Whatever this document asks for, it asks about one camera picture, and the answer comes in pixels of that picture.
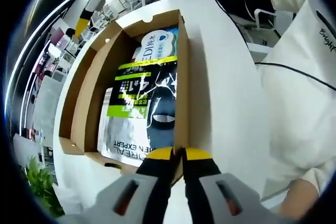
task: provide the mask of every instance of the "cardboard box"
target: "cardboard box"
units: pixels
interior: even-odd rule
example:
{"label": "cardboard box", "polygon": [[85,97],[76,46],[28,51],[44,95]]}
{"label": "cardboard box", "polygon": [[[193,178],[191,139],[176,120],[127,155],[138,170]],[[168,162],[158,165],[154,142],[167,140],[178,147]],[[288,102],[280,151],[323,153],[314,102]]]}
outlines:
{"label": "cardboard box", "polygon": [[[126,173],[136,168],[103,157],[97,152],[100,112],[107,88],[113,86],[117,69],[129,63],[142,37],[150,31],[178,26],[177,98],[174,147],[189,143],[189,54],[188,37],[179,10],[153,16],[150,23],[139,21],[125,29],[112,22],[94,41],[82,59],[71,82],[60,124],[60,142],[66,154],[86,155],[104,165]],[[179,168],[177,177],[181,176]]]}

